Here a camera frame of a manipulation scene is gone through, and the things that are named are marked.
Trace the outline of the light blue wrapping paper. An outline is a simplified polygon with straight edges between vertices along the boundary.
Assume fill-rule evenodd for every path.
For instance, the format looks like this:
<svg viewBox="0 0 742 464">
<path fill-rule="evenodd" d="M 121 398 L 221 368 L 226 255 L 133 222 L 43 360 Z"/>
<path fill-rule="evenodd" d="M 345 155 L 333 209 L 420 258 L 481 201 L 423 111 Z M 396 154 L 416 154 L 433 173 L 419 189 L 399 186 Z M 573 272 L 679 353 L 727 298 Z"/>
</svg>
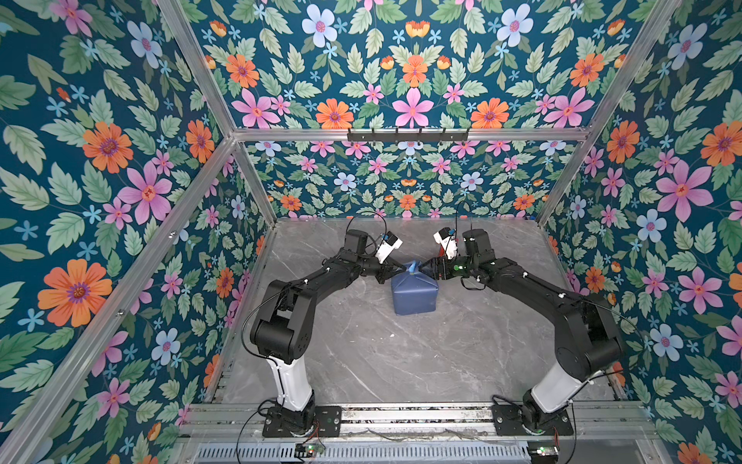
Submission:
<svg viewBox="0 0 742 464">
<path fill-rule="evenodd" d="M 391 279 L 393 309 L 398 316 L 434 312 L 439 284 L 422 271 L 422 264 L 413 261 L 404 273 Z"/>
</svg>

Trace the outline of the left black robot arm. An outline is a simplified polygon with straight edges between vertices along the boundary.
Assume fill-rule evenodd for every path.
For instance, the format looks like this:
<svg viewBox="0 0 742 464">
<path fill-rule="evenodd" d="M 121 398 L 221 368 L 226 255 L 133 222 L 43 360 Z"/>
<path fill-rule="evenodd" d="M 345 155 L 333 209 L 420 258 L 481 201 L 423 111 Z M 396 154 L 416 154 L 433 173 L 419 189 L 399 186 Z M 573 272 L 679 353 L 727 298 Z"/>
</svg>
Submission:
<svg viewBox="0 0 742 464">
<path fill-rule="evenodd" d="M 368 233 L 349 229 L 344 244 L 321 267 L 303 278 L 271 282 L 257 307 L 249 341 L 257 356 L 272 370 L 277 406 L 282 417 L 308 423 L 315 416 L 316 400 L 305 367 L 312 340 L 316 309 L 324 299 L 344 290 L 358 278 L 372 276 L 382 284 L 405 271 L 391 255 L 402 239 L 386 232 L 373 251 Z"/>
</svg>

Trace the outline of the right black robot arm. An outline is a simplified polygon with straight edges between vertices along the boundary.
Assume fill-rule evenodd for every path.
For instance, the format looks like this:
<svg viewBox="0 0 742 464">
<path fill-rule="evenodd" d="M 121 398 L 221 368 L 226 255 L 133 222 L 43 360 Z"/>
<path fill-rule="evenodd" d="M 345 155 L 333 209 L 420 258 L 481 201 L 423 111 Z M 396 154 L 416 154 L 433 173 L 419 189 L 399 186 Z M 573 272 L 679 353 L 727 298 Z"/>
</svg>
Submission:
<svg viewBox="0 0 742 464">
<path fill-rule="evenodd" d="M 590 380 L 625 356 L 621 330 L 602 297 L 563 289 L 510 258 L 498 257 L 483 229 L 463 233 L 463 252 L 449 227 L 435 232 L 433 238 L 442 249 L 441 256 L 426 263 L 433 278 L 472 278 L 535 310 L 552 324 L 556 364 L 527 391 L 521 407 L 531 428 L 562 411 Z"/>
</svg>

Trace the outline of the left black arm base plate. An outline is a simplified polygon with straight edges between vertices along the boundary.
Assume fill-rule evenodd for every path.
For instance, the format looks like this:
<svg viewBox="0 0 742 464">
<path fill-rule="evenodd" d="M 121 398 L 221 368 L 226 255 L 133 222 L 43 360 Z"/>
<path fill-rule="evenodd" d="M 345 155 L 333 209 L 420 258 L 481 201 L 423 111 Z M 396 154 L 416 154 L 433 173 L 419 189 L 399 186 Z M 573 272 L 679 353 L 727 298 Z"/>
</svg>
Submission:
<svg viewBox="0 0 742 464">
<path fill-rule="evenodd" d="M 274 406 L 264 421 L 265 438 L 336 438 L 340 435 L 343 409 L 340 406 L 310 406 L 296 412 Z"/>
</svg>

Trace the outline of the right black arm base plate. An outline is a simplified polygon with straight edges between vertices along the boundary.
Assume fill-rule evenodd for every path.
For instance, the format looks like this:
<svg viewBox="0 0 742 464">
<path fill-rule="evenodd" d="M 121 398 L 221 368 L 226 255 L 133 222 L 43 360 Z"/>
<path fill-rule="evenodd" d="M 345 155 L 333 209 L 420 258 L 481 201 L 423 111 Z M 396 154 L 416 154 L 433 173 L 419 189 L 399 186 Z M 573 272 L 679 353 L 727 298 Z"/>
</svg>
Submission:
<svg viewBox="0 0 742 464">
<path fill-rule="evenodd" d="M 491 406 L 494 427 L 500 436 L 573 436 L 575 433 L 571 417 L 565 408 L 553 413 L 543 413 L 536 406 L 517 404 L 493 404 Z"/>
</svg>

